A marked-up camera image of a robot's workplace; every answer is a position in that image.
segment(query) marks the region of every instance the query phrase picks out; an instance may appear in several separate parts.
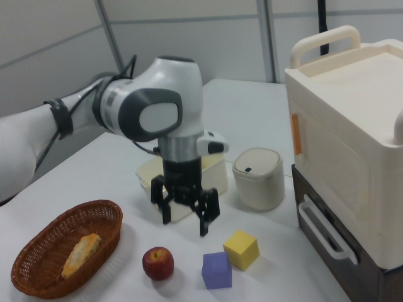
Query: apple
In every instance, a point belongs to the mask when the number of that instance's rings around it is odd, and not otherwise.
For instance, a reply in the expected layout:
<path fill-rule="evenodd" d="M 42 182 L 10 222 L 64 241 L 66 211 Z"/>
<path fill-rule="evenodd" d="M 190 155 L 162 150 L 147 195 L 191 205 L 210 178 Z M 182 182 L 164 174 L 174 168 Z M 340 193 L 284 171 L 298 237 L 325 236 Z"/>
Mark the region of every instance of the apple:
<path fill-rule="evenodd" d="M 152 280 L 165 280 L 174 271 L 174 257 L 165 247 L 153 247 L 143 256 L 143 270 Z"/>

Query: white robotic arm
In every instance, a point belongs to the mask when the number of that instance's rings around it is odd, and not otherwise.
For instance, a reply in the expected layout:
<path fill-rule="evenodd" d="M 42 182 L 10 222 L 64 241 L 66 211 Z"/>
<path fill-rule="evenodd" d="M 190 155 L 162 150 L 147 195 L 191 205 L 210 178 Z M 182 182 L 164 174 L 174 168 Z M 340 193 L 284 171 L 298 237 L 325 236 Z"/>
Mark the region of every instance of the white robotic arm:
<path fill-rule="evenodd" d="M 74 131 L 99 124 L 134 142 L 157 138 L 164 176 L 153 180 L 151 201 L 159 205 L 164 223 L 171 221 L 171 200 L 190 206 L 204 236 L 219 206 L 217 190 L 201 187 L 201 156 L 226 152 L 228 145 L 203 127 L 201 81 L 194 61 L 159 57 L 135 79 L 104 77 L 60 104 L 71 113 Z M 0 201 L 29 185 L 43 150 L 59 133 L 50 108 L 44 104 L 0 118 Z"/>

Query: bread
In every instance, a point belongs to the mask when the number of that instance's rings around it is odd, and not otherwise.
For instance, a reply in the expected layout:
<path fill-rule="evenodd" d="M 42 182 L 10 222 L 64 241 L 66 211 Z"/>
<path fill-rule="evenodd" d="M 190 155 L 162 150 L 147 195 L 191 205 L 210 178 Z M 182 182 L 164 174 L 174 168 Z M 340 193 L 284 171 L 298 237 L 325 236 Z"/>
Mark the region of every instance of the bread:
<path fill-rule="evenodd" d="M 66 260 L 62 271 L 62 277 L 67 279 L 73 275 L 73 273 L 75 273 L 92 255 L 96 253 L 101 241 L 101 237 L 95 233 L 83 236 L 70 253 L 69 258 Z"/>

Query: wicker basket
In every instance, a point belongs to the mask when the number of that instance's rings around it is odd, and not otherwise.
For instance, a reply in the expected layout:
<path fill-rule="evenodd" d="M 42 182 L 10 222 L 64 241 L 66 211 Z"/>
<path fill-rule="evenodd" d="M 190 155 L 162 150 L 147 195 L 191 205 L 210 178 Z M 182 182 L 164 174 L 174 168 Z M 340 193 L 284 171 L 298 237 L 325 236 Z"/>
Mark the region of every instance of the wicker basket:
<path fill-rule="evenodd" d="M 42 299 L 68 295 L 81 287 L 104 264 L 120 239 L 123 213 L 112 201 L 96 200 L 71 208 L 52 221 L 17 256 L 11 270 L 16 289 Z M 64 263 L 82 236 L 96 233 L 99 250 L 70 278 Z"/>

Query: white table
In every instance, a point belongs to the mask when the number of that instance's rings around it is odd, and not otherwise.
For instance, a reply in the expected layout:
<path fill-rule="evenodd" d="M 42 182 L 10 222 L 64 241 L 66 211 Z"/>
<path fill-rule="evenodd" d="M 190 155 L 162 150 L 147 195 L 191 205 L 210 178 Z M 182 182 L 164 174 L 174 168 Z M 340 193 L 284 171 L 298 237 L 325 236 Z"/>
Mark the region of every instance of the white table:
<path fill-rule="evenodd" d="M 204 88 L 204 121 L 230 143 L 229 188 L 220 196 L 221 215 L 199 237 L 196 215 L 162 224 L 135 175 L 152 158 L 128 140 L 103 134 L 0 208 L 1 301 L 37 301 L 11 284 L 13 262 L 56 216 L 94 199 L 110 199 L 123 210 L 121 240 L 102 268 L 76 292 L 60 301 L 349 301 L 344 291 L 298 228 L 292 178 L 276 209 L 257 213 L 239 200 L 232 162 L 251 147 L 269 147 L 283 155 L 285 172 L 293 162 L 284 85 L 214 80 Z M 246 270 L 232 270 L 232 288 L 207 290 L 203 254 L 223 251 L 236 231 L 258 239 L 261 255 Z M 162 245 L 174 255 L 167 281 L 153 282 L 142 270 L 142 256 Z"/>

